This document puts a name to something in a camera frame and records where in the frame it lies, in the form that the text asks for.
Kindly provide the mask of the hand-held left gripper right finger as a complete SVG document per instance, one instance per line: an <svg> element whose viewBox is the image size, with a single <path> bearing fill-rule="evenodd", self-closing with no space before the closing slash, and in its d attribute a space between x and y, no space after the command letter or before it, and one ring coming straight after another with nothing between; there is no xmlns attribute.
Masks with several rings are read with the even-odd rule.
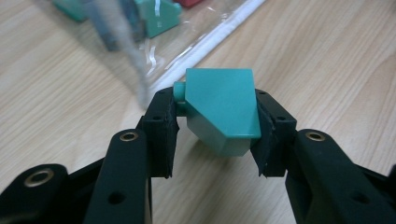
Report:
<svg viewBox="0 0 396 224"><path fill-rule="evenodd" d="M262 137L250 152L260 175L286 178L297 224L396 224L396 164L388 175L359 166L328 134L298 131L269 93L256 99Z"/></svg>

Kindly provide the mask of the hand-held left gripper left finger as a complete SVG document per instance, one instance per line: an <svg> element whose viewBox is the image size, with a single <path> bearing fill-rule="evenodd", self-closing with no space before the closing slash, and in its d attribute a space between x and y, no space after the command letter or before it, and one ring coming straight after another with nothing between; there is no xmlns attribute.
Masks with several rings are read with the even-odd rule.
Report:
<svg viewBox="0 0 396 224"><path fill-rule="evenodd" d="M83 224L152 224L151 179L172 175L177 132L173 90L157 91L136 127L112 137Z"/></svg>

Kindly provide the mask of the teal toy block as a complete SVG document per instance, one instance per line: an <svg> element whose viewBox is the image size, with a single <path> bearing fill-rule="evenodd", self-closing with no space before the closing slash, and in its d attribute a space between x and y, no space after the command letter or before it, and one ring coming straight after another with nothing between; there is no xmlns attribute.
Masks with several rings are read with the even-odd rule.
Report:
<svg viewBox="0 0 396 224"><path fill-rule="evenodd" d="M188 128L220 156L243 156L262 137L250 69L190 68L173 95Z"/></svg>
<svg viewBox="0 0 396 224"><path fill-rule="evenodd" d="M51 0L52 4L70 19L82 22L88 19L80 0Z"/></svg>
<svg viewBox="0 0 396 224"><path fill-rule="evenodd" d="M158 36L179 25L182 7L172 0L134 0L145 24L148 38Z"/></svg>

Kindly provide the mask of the dark blue toy block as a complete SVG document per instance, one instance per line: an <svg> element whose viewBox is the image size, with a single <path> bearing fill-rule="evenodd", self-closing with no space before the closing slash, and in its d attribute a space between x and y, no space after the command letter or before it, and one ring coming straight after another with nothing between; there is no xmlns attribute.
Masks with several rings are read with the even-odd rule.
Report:
<svg viewBox="0 0 396 224"><path fill-rule="evenodd" d="M145 37L143 20L135 0L84 0L89 19L106 49L120 49L120 35L130 35L134 42Z"/></svg>

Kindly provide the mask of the transparent plastic bag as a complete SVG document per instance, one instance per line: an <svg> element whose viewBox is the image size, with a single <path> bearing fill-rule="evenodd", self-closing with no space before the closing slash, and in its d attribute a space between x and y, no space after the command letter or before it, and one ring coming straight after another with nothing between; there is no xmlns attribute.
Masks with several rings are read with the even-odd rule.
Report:
<svg viewBox="0 0 396 224"><path fill-rule="evenodd" d="M193 7L182 7L179 25L153 38L134 42L120 35L120 49L109 51L88 19L74 21L51 0L33 0L42 13L89 53L98 58L109 73L123 83L142 106L155 91L173 85L185 76L212 49L228 37L266 0L204 0Z"/></svg>

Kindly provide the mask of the red toy block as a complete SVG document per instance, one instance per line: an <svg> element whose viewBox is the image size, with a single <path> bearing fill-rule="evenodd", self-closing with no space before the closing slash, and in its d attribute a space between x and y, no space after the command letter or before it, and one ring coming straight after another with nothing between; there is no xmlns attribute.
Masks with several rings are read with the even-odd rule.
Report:
<svg viewBox="0 0 396 224"><path fill-rule="evenodd" d="M175 3L181 4L183 7L193 7L204 0L173 0Z"/></svg>

